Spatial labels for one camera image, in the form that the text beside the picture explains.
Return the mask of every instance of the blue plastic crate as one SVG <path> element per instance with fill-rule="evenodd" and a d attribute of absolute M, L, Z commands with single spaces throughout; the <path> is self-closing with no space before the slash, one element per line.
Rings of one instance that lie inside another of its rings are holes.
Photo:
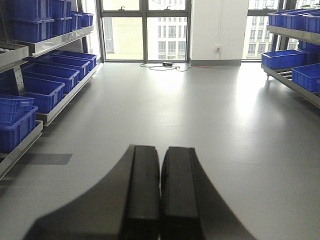
<path fill-rule="evenodd" d="M 304 30 L 312 33 L 320 33 L 320 13 L 312 13 L 303 16 Z"/>
<path fill-rule="evenodd" d="M 66 69 L 79 70 L 79 81 L 81 81 L 90 71 L 90 61 L 86 59 L 73 59 L 62 55 L 49 55 L 42 58 L 41 62 Z"/>
<path fill-rule="evenodd" d="M 92 26 L 94 23 L 94 15 L 91 13 L 86 12 L 79 12 L 79 11 L 71 11 L 73 14 L 79 14 L 82 16 L 81 18 L 81 26 L 83 28 Z"/>
<path fill-rule="evenodd" d="M 305 59 L 305 52 L 293 49 L 261 53 L 262 64 L 270 69 L 303 66 Z"/>
<path fill-rule="evenodd" d="M 72 24 L 71 31 L 79 30 L 82 26 L 82 15 L 78 13 L 71 12 Z"/>
<path fill-rule="evenodd" d="M 81 81 L 87 75 L 86 70 L 89 71 L 89 64 L 90 64 L 90 61 L 87 61 L 84 59 L 82 60 L 70 59 L 70 58 L 66 59 L 66 57 L 64 56 L 53 56 L 53 55 L 43 55 L 41 57 L 26 57 L 23 60 L 26 60 L 32 63 L 44 64 L 48 66 L 54 66 L 54 67 L 79 71 L 79 74 L 75 79 L 76 84 L 78 84 L 78 81 Z"/>
<path fill-rule="evenodd" d="M 14 39 L 30 43 L 50 39 L 54 21 L 54 19 L 37 21 L 15 19 L 13 21 Z"/>
<path fill-rule="evenodd" d="M 33 107 L 34 98 L 0 94 L 0 127 L 12 126 Z"/>
<path fill-rule="evenodd" d="M 273 13 L 268 13 L 269 25 L 276 26 L 276 27 L 283 27 L 284 26 L 284 17 L 283 14 L 290 14 L 300 11 L 308 10 L 306 8 L 299 8 L 299 9 L 290 9 L 290 10 L 282 10 Z"/>
<path fill-rule="evenodd" d="M 60 51 L 60 50 L 51 51 L 50 54 L 66 56 L 66 57 L 70 57 L 78 60 L 86 59 L 90 61 L 89 71 L 91 71 L 97 65 L 97 55 L 94 55 L 94 54 L 75 52 L 75 51 Z"/>
<path fill-rule="evenodd" d="M 36 111 L 34 106 L 12 126 L 0 127 L 0 153 L 10 153 L 36 127 Z"/>
<path fill-rule="evenodd" d="M 52 0 L 52 17 L 55 19 L 71 17 L 72 0 Z"/>
<path fill-rule="evenodd" d="M 9 0 L 11 16 L 21 20 L 45 20 L 52 18 L 52 0 Z"/>
<path fill-rule="evenodd" d="M 55 36 L 71 32 L 72 16 L 64 18 L 55 18 L 53 23 L 52 34 Z"/>
<path fill-rule="evenodd" d="M 39 113 L 49 113 L 63 98 L 64 83 L 33 77 L 23 79 L 26 96 L 34 98 Z"/>
<path fill-rule="evenodd" d="M 283 27 L 287 29 L 303 30 L 305 28 L 303 16 L 312 13 L 320 13 L 320 10 L 309 9 L 283 14 Z"/>
<path fill-rule="evenodd" d="M 77 82 L 75 81 L 75 78 L 68 79 L 58 76 L 50 76 L 50 75 L 44 75 L 34 72 L 23 72 L 23 77 L 29 77 L 29 78 L 35 78 L 35 79 L 41 79 L 41 80 L 49 80 L 53 82 L 63 83 L 63 93 L 68 94 L 70 91 L 77 85 Z"/>
<path fill-rule="evenodd" d="M 318 53 L 317 52 L 308 52 L 302 49 L 298 49 L 299 51 L 305 53 L 305 59 L 303 65 L 317 64 L 318 63 Z"/>
<path fill-rule="evenodd" d="M 62 68 L 57 66 L 50 66 L 40 63 L 32 63 L 25 65 L 22 69 L 22 74 L 24 72 L 27 73 L 37 73 L 37 74 L 43 74 L 43 75 L 50 75 L 55 77 L 60 77 L 64 79 L 75 79 L 75 81 L 78 81 L 79 71 L 68 69 L 68 68 Z"/>
<path fill-rule="evenodd" d="M 292 81 L 311 92 L 318 90 L 320 63 L 292 68 Z"/>
<path fill-rule="evenodd" d="M 320 52 L 320 45 L 313 44 L 307 41 L 299 41 L 299 49 L 307 51 L 309 53 Z"/>

